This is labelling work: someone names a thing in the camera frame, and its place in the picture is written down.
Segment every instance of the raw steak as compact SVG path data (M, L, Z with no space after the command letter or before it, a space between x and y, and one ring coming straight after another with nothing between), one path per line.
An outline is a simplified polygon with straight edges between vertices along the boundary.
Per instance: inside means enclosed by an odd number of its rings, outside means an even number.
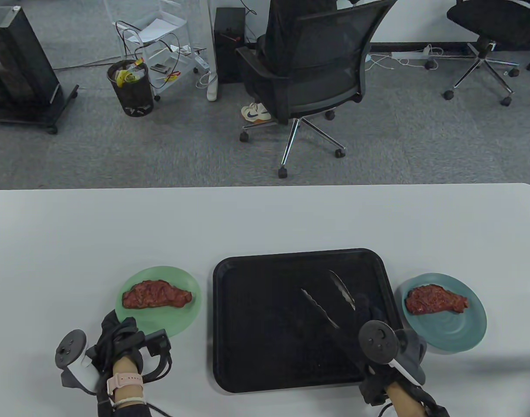
M414 288L406 298L406 308L415 315L441 311L463 313L469 307L468 299L443 287L431 284Z
M182 308L191 302L191 292L180 290L166 281L143 281L122 295L124 308L172 306Z

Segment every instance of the chair base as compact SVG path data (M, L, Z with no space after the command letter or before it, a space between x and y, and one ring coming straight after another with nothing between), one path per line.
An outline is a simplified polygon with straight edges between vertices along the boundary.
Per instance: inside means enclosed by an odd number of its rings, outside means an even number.
M508 67L512 67L509 71L505 72L505 75L508 75L509 77L517 77L520 73L520 70L518 67L520 66L516 62L511 61L503 61L503 60L494 60L487 58L487 55L489 52L493 50L495 47L495 42L487 41L485 42L481 40L481 43L483 45L483 49L481 51L478 51L471 43L468 43L468 47L472 52L475 54L475 61L472 64L470 68L466 71L466 73L452 86L451 89L444 92L443 97L446 100L451 100L454 97L454 90L458 88L459 85L461 85L462 81L464 81L474 70L477 68L483 67L486 71L489 72L499 82L499 85L503 87L504 90L507 91L508 95L501 100L501 104L503 106L509 106L512 102L512 94L514 94L514 91L509 87L507 82L495 71L493 66L491 64L497 64L497 65L504 65ZM472 57L468 56L462 56L462 55L441 55L434 57L438 60L457 60L457 61L471 61Z
M326 117L327 120L334 119L334 110L331 109L331 110L325 112L325 117ZM309 119L307 117L299 117L297 119L294 119L294 121L292 123L292 129L291 129L291 132L290 132L290 136L288 137L288 141L287 141L286 147L284 149L284 155L282 156L282 160L280 162L280 168L278 169L278 177L280 179L284 179L284 178L288 177L288 171L286 169L286 164L287 164L287 161L288 161L288 156L290 155L290 150L292 149L292 145L294 143L294 139L296 137L296 134L298 133L298 129L299 129L301 124L307 125L313 131L315 131L315 133L318 133L318 135L320 135L320 137L322 137L323 139L325 139L327 142L331 143L332 145L335 145L335 147L337 149L334 152L334 156L336 158L343 158L343 157L346 156L346 147L344 145L342 145L336 139L333 139L333 137L328 135L328 133L323 132L321 129L319 129L317 126L315 126L313 123L311 123L311 121L309 121ZM260 129L262 127L268 127L268 126L272 126L272 125L276 125L276 122L275 121L269 121L269 122L265 122L265 123L257 123L257 124L253 124L253 125L246 125L246 126L244 126L242 128L243 131L240 134L240 141L241 142L249 141L249 134L247 133L248 130Z

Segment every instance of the watch strap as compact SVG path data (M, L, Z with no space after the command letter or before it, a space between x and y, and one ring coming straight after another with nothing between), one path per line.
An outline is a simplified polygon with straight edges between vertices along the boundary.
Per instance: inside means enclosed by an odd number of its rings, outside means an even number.
M143 377L140 374L116 374L106 381L106 388L110 397L114 396L114 391L127 385L137 385L143 388Z

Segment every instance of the hand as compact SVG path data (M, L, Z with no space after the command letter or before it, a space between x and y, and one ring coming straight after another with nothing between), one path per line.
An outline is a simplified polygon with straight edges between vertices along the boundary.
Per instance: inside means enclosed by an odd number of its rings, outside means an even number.
M129 357L137 367L139 374L143 371L143 359L139 347L145 335L138 331L135 318L126 318L120 323L116 312L112 310L103 319L102 333L94 349L94 366L100 373L111 373L114 364L123 357Z

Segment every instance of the trash can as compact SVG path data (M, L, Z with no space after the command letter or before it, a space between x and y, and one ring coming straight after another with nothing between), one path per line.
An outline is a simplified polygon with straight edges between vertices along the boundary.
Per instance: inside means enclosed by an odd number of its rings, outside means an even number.
M116 62L108 68L106 76L112 83L112 88L122 105L124 113L130 117L143 117L151 113L154 107L153 92L145 62L138 65L138 69L141 71L136 72L135 76L131 76L129 79L125 77L125 81L124 77L120 82L116 81L120 70L126 70L134 63L134 60Z

